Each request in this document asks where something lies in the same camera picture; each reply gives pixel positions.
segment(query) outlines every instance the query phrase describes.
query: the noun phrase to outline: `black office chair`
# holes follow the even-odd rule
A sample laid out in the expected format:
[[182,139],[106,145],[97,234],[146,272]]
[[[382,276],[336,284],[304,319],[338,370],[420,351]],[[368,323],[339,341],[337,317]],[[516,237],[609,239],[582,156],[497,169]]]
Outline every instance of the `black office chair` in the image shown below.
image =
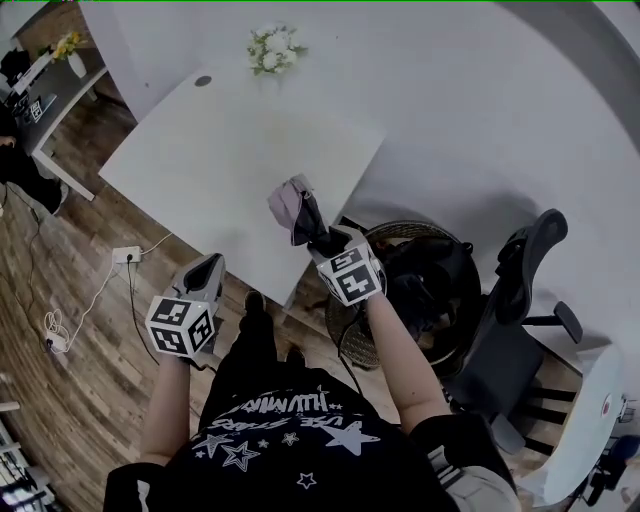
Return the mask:
[[[580,323],[563,302],[558,302],[553,315],[527,318],[536,271],[549,250],[564,240],[567,231],[562,213],[548,210],[532,226],[511,236],[498,256],[496,273],[500,279],[489,295],[473,342],[454,362],[456,371],[441,377],[456,404],[489,421],[496,442],[508,453],[517,453],[524,446],[549,453],[546,445],[525,439],[508,420],[528,395],[544,358],[543,348],[523,325],[562,325],[574,342],[582,338]],[[562,395],[566,392],[548,391],[562,396],[560,399],[573,398]],[[547,421],[561,423],[564,419],[559,416],[562,413],[538,409],[524,412]]]

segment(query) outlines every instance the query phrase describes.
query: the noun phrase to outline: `power strip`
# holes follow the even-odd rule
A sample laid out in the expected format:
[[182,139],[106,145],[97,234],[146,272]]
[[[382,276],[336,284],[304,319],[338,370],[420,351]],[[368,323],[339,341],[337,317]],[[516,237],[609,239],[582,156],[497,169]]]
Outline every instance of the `power strip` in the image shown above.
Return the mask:
[[139,245],[132,247],[118,247],[113,250],[112,261],[117,263],[140,263],[142,259],[142,249]]

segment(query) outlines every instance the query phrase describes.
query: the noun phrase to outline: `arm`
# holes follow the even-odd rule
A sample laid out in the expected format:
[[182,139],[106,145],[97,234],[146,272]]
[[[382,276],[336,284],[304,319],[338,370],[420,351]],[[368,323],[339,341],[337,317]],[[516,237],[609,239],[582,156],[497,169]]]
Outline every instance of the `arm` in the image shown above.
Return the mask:
[[189,365],[162,355],[144,421],[140,462],[165,465],[189,440]]
[[402,430],[409,434],[427,418],[451,414],[429,361],[382,293],[367,301],[367,316]]
[[9,146],[11,148],[15,148],[16,139],[11,136],[8,136],[8,137],[0,136],[0,146]]

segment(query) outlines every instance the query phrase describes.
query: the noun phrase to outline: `power adapter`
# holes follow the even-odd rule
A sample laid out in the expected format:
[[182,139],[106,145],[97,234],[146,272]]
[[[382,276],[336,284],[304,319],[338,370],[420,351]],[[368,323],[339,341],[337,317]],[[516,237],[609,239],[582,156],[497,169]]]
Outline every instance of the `power adapter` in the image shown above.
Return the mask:
[[47,329],[47,347],[55,348],[58,352],[64,352],[67,348],[66,340],[53,331]]

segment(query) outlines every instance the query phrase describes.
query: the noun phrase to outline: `black shirt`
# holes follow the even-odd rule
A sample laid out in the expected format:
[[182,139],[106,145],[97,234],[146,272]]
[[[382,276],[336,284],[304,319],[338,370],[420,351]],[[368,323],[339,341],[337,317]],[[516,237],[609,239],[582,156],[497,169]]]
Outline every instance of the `black shirt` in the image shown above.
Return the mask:
[[0,137],[18,137],[16,120],[2,102],[0,102]]
[[324,370],[307,375],[291,387],[237,397],[166,467],[112,471],[104,510],[406,503],[457,511],[426,456],[442,445],[452,465],[483,466],[513,487],[480,417],[430,418],[406,436]]

